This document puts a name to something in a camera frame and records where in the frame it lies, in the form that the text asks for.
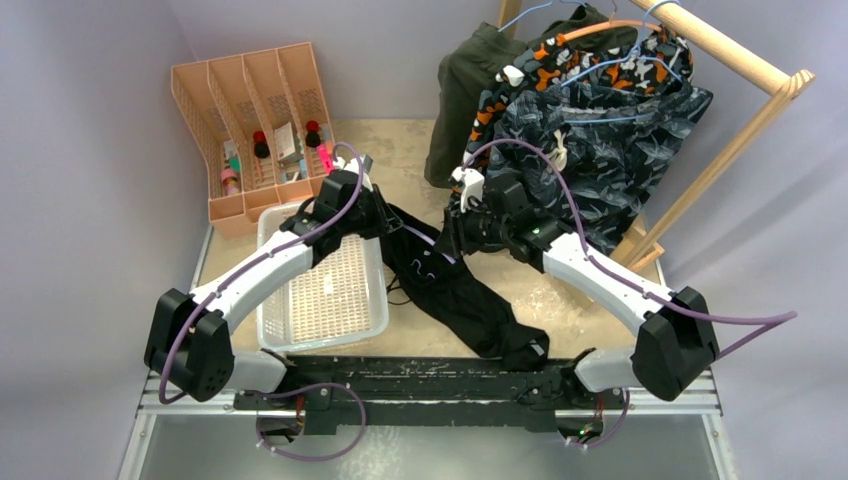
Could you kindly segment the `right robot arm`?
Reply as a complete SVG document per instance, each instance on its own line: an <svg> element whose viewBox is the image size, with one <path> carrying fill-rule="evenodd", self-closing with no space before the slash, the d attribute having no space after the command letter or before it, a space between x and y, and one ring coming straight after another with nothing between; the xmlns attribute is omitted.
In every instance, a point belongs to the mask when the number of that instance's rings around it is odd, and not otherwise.
<svg viewBox="0 0 848 480"><path fill-rule="evenodd" d="M588 349L570 361L561 381L569 404L584 407L602 391L633 387L673 401L717 359L706 301L696 290L674 292L582 244L574 228L533 207L513 178L486 181L458 167L451 182L437 251L459 257L504 248L581 290L635 336L631 347Z"/></svg>

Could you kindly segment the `peach plastic desk organizer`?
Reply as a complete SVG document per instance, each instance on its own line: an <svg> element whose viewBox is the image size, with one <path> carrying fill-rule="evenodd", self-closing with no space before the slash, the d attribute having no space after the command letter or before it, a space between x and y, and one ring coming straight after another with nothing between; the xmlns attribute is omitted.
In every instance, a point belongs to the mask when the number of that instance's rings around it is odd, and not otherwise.
<svg viewBox="0 0 848 480"><path fill-rule="evenodd" d="M305 124L334 142L316 57L309 43L176 65L171 92L207 168L208 220L224 238L255 233L261 213L315 194L325 172L305 145ZM277 160L274 130L291 122L302 158ZM241 193L225 196L220 173L239 172Z"/></svg>

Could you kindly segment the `black shorts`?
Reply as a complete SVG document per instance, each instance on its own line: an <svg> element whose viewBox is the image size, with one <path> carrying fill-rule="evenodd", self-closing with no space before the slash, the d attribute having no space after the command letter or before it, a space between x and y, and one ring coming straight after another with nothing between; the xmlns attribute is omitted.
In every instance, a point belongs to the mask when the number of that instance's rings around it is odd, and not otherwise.
<svg viewBox="0 0 848 480"><path fill-rule="evenodd" d="M434 240L440 231L397 205L390 206L405 225L425 232ZM550 339L535 327L523 325L511 304L474 277L465 262L433 267L436 280L420 279L409 267L419 253L416 238L402 229L380 239L382 260L395 276L393 281L407 298L434 320L446 326L478 357L501 362L507 371L534 371L548 360Z"/></svg>

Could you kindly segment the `white plastic basket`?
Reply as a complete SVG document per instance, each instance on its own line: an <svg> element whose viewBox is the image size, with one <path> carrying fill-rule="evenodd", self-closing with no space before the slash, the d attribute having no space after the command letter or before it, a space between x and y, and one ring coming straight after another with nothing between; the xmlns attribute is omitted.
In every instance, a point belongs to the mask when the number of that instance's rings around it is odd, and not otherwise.
<svg viewBox="0 0 848 480"><path fill-rule="evenodd" d="M283 353L357 343L388 324L380 243L358 235L345 237L338 250L256 310L259 346Z"/></svg>

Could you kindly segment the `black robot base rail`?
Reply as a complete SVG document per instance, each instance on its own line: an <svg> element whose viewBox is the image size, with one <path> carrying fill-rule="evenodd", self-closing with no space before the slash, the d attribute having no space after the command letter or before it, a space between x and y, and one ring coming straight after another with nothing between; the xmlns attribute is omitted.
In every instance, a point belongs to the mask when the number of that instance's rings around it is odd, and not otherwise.
<svg viewBox="0 0 848 480"><path fill-rule="evenodd" d="M139 410L147 414L241 415L302 422L308 435L340 426L521 427L590 442L611 432L622 414L718 414L712 373L701 374L673 401L643 388L614 388L586 396L565 380L569 360L539 371L506 372L473 358L305 355L273 393L223 390L198 402L185 396L163 405L159 378L149 375Z"/></svg>

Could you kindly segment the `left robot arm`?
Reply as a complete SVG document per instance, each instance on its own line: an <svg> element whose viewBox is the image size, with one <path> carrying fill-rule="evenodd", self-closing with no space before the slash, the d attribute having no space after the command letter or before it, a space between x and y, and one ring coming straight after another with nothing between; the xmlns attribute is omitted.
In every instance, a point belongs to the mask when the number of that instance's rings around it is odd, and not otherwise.
<svg viewBox="0 0 848 480"><path fill-rule="evenodd" d="M160 376L159 400L207 401L223 390L259 392L272 408L297 399L298 382L283 360L266 352L238 353L231 336L286 283L318 266L344 238L383 238L403 226L366 174L337 170L317 196L301 204L257 250L217 279L157 300L143 361Z"/></svg>

